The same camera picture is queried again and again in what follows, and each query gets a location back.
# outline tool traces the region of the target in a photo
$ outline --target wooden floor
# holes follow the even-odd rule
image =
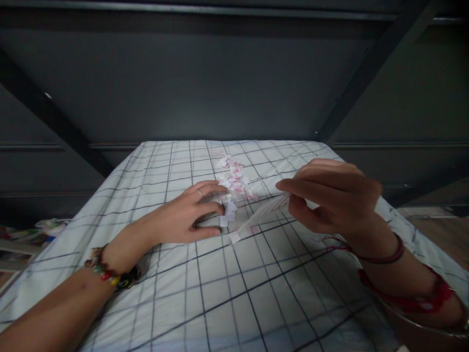
[[[407,220],[469,271],[469,218]]]

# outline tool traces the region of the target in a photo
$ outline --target ring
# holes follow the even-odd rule
[[[196,190],[198,193],[200,193],[200,195],[202,196],[202,198],[205,198],[204,195],[202,194],[202,192],[201,192],[198,188],[196,188],[195,190]]]

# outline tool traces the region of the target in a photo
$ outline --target grid pattern sheet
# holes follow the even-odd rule
[[[238,228],[275,183],[316,157],[341,160],[307,141],[165,141],[142,143],[106,179],[67,229],[31,264],[0,302],[5,329],[83,265],[90,248],[132,221],[224,170],[225,154],[245,165],[259,200],[237,205],[219,237],[163,244],[142,260],[143,278],[115,295],[81,345],[83,351],[393,351],[392,330],[372,304],[347,252],[287,212],[262,219],[232,246]],[[376,211],[405,245],[468,303],[469,275],[380,199]],[[205,217],[198,226],[218,225]]]

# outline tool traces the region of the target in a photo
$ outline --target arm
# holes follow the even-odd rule
[[[381,193],[378,182],[366,178],[356,166],[328,159],[314,159],[295,175],[277,184],[292,193],[289,211],[303,225],[318,233],[340,233],[359,256],[387,258],[395,253],[397,240],[386,222],[374,212]],[[305,199],[320,205],[311,210]],[[392,264],[361,261],[371,283],[383,293],[403,297],[431,295],[436,277],[408,250]],[[411,351],[458,351],[467,341],[419,329],[385,309],[402,341]],[[464,310],[453,296],[434,313],[412,313],[410,320],[434,328],[459,327]]]
[[[129,272],[150,248],[219,235],[217,228],[194,229],[201,216],[223,207],[198,204],[204,195],[226,192],[218,181],[203,181],[178,198],[126,226],[103,252],[103,262],[118,273]],[[72,351],[115,290],[92,270],[80,269],[0,334],[2,351]]]

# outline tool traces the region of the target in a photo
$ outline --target colorful beaded bracelet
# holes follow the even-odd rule
[[[102,260],[106,245],[91,249],[89,259],[85,261],[84,268],[93,270],[94,274],[99,274],[102,281],[109,281],[111,285],[116,286],[117,291],[132,288],[142,275],[139,266],[134,266],[130,272],[124,274],[118,274],[116,271],[108,269],[107,264],[103,263]]]

